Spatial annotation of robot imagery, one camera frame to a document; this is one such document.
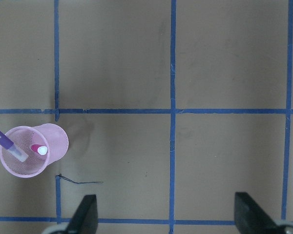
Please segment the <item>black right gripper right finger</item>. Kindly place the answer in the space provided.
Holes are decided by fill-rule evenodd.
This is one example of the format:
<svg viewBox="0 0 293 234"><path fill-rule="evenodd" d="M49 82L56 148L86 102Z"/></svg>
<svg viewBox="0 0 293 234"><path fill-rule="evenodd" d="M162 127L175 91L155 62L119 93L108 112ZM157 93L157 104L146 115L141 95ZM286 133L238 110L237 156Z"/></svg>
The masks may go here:
<svg viewBox="0 0 293 234"><path fill-rule="evenodd" d="M235 193L234 222L240 234L278 233L278 225L246 192Z"/></svg>

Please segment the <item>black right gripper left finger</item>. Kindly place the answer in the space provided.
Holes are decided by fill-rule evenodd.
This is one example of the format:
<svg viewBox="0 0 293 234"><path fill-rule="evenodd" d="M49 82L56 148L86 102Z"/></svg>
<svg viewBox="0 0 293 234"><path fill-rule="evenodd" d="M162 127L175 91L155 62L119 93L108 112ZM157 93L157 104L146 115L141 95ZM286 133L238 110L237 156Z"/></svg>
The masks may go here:
<svg viewBox="0 0 293 234"><path fill-rule="evenodd" d="M96 195L85 195L66 227L65 234L95 234L98 228Z"/></svg>

